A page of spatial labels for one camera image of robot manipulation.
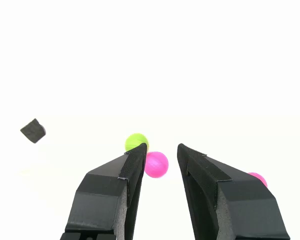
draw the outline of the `ball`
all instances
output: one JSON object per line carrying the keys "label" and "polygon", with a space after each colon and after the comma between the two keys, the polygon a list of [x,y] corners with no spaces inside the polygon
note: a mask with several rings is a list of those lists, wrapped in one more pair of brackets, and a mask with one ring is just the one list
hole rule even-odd
{"label": "ball", "polygon": [[256,177],[257,179],[259,179],[266,187],[268,187],[267,181],[265,180],[265,178],[263,176],[261,176],[260,174],[258,174],[256,172],[249,172],[249,174]]}
{"label": "ball", "polygon": [[145,143],[147,148],[149,149],[149,143],[147,138],[141,133],[134,133],[126,139],[125,150],[130,151],[131,149],[134,149],[143,143]]}
{"label": "ball", "polygon": [[168,171],[169,162],[167,157],[159,152],[148,152],[145,159],[145,173],[152,178],[160,178]]}

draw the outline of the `pink ball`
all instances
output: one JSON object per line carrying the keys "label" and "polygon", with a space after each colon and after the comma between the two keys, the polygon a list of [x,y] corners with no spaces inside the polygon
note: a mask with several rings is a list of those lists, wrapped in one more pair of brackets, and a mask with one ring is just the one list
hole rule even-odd
{"label": "pink ball", "polygon": [[167,157],[158,151],[148,152],[145,159],[144,171],[152,178],[160,178],[168,171],[169,162]]}
{"label": "pink ball", "polygon": [[256,172],[249,172],[249,174],[256,177],[257,179],[259,179],[266,187],[268,187],[268,184],[263,176],[261,176],[260,174],[258,174]]}

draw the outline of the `yellow-green ball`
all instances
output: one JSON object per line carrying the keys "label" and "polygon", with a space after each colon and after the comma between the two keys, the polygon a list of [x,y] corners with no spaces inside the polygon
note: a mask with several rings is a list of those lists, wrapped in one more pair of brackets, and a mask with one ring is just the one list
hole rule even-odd
{"label": "yellow-green ball", "polygon": [[126,139],[125,150],[130,151],[131,149],[134,149],[143,143],[145,143],[147,146],[147,149],[149,149],[149,143],[148,143],[147,138],[141,133],[134,133]]}

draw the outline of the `white surface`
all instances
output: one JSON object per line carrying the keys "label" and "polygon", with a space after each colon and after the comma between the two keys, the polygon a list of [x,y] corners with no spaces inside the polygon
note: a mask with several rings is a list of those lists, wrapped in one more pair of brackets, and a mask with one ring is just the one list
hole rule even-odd
{"label": "white surface", "polygon": [[262,174],[300,239],[300,1],[0,1],[1,238],[59,239],[135,132],[170,162],[143,179],[135,240],[194,239],[179,143]]}

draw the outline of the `small black block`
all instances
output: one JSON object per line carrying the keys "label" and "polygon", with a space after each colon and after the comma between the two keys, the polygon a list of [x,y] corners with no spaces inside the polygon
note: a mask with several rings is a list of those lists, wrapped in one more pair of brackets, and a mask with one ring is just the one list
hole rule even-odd
{"label": "small black block", "polygon": [[80,240],[81,233],[78,232],[65,232],[62,234],[60,240]]}
{"label": "small black block", "polygon": [[113,234],[98,234],[96,240],[116,240],[116,235]]}
{"label": "small black block", "polygon": [[37,119],[32,120],[29,124],[21,128],[20,131],[34,144],[46,135],[44,127],[40,125]]}

